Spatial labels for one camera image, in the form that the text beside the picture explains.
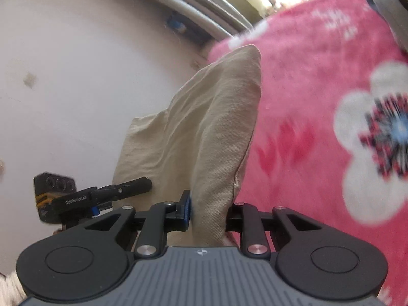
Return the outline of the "left hand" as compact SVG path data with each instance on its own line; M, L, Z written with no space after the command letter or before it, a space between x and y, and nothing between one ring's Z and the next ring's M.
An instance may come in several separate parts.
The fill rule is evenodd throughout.
M61 232L63 232L63 231L65 231L64 228L60 228L60 229L54 230L54 231L53 231L53 236L56 235L56 234L59 234L59 233L61 233Z

